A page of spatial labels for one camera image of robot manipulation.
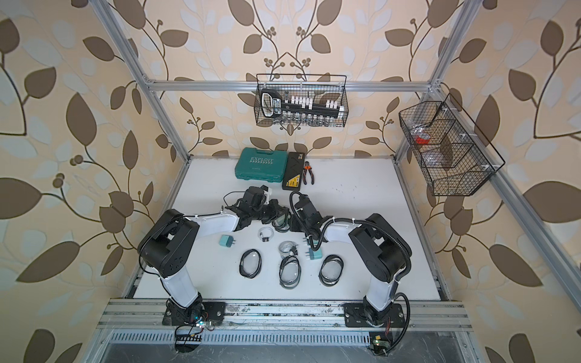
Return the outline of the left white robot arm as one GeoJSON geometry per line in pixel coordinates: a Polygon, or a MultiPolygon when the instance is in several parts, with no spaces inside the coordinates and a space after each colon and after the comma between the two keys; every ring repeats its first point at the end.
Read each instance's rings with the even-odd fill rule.
{"type": "Polygon", "coordinates": [[[289,217],[289,208],[256,187],[217,213],[186,215],[175,209],[166,210],[140,242],[138,253],[142,271],[157,276],[169,295],[169,324],[204,328],[211,319],[222,320],[218,312],[204,307],[203,297],[186,267],[197,238],[240,231],[253,221],[272,228],[288,227],[289,217]]]}

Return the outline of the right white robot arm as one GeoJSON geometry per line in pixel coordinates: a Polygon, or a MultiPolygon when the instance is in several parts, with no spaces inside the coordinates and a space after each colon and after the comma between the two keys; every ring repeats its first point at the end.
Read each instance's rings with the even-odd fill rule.
{"type": "Polygon", "coordinates": [[[371,274],[363,298],[363,317],[371,325],[385,322],[400,280],[412,269],[412,249],[378,213],[366,219],[322,216],[310,198],[298,191],[289,196],[291,230],[302,232],[313,251],[324,243],[352,244],[371,274]]]}

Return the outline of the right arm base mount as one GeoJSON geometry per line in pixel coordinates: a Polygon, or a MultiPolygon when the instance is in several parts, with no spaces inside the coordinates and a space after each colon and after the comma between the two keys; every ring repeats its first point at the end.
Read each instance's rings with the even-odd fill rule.
{"type": "Polygon", "coordinates": [[[402,328],[405,312],[402,305],[390,302],[384,310],[376,310],[368,301],[347,302],[342,305],[345,325],[348,328],[402,328]]]}

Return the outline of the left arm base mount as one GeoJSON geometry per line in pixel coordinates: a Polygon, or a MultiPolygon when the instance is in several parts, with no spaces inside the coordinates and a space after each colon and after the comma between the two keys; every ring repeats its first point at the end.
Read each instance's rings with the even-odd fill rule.
{"type": "Polygon", "coordinates": [[[163,315],[162,325],[213,329],[222,324],[225,318],[225,307],[225,302],[206,301],[200,294],[188,307],[183,307],[175,302],[173,298],[169,298],[166,301],[166,311],[163,315]]]}

